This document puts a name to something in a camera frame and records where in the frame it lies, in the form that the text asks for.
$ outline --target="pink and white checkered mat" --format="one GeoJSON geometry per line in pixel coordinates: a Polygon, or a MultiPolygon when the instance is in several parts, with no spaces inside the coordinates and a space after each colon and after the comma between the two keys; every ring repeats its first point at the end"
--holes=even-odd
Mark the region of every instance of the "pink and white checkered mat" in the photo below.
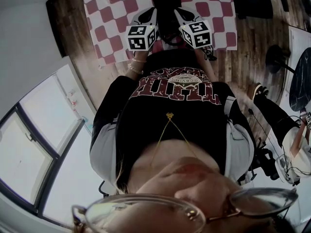
{"type": "MultiPolygon", "coordinates": [[[[215,49],[237,50],[233,0],[181,0],[196,10],[212,28],[215,49]]],[[[152,7],[152,0],[84,0],[86,17],[100,66],[132,57],[125,42],[126,26],[139,11],[152,7]]]]}

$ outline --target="leg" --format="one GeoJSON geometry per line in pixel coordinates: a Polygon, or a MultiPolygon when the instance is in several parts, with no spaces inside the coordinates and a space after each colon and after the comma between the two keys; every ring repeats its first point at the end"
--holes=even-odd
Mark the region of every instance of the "leg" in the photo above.
{"type": "Polygon", "coordinates": [[[276,103],[262,94],[255,95],[254,104],[272,127],[278,143],[282,147],[282,142],[287,132],[293,127],[299,127],[299,125],[291,117],[288,117],[287,113],[276,103]]]}

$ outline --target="black and white sneaker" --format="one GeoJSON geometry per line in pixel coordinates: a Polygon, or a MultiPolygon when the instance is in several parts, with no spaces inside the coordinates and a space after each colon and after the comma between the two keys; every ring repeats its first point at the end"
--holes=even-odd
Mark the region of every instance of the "black and white sneaker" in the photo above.
{"type": "Polygon", "coordinates": [[[262,94],[264,96],[267,96],[268,93],[269,90],[267,87],[263,87],[261,83],[254,83],[250,85],[247,95],[252,101],[254,101],[256,95],[262,94]]]}

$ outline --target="wooden floor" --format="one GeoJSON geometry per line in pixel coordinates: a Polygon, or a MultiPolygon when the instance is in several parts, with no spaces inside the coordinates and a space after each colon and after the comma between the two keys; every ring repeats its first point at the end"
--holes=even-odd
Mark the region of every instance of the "wooden floor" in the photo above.
{"type": "MultiPolygon", "coordinates": [[[[247,97],[249,84],[261,82],[270,90],[268,98],[277,103],[282,97],[285,71],[270,74],[265,68],[265,54],[272,45],[289,49],[288,25],[303,29],[303,9],[301,0],[288,0],[290,12],[283,11],[280,0],[272,0],[273,19],[236,19],[238,31],[237,51],[216,51],[217,61],[213,69],[222,82],[227,82],[238,99],[238,103],[252,128],[255,139],[266,139],[260,125],[250,116],[252,108],[255,116],[268,133],[267,124],[258,109],[247,97]]],[[[126,63],[108,65],[99,69],[97,57],[88,30],[83,0],[54,0],[49,6],[53,10],[58,36],[85,86],[94,106],[99,107],[110,84],[126,71],[126,63]]]]}

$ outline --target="window frame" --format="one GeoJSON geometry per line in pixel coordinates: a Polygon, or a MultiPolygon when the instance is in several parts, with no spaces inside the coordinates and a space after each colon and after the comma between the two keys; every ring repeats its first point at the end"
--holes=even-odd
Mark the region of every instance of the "window frame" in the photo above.
{"type": "Polygon", "coordinates": [[[47,218],[43,216],[43,211],[47,200],[49,198],[50,191],[54,184],[54,181],[57,177],[57,174],[68,154],[73,142],[77,138],[80,130],[85,124],[85,121],[81,119],[77,119],[75,126],[71,130],[70,134],[65,139],[62,148],[62,154],[59,155],[56,150],[45,140],[44,136],[39,132],[39,130],[34,126],[31,122],[30,118],[27,116],[26,112],[22,108],[21,104],[18,102],[6,115],[3,119],[0,120],[0,128],[7,121],[13,113],[16,113],[20,118],[26,129],[30,132],[31,137],[34,141],[36,141],[45,152],[52,158],[52,163],[49,166],[44,179],[40,185],[38,194],[36,196],[34,204],[29,203],[22,196],[16,193],[13,189],[11,189],[1,178],[0,178],[0,192],[4,194],[9,200],[13,203],[29,212],[30,214],[37,216],[38,218],[44,219],[53,224],[59,225],[64,228],[71,229],[69,226],[59,223],[55,220],[47,218]]]}

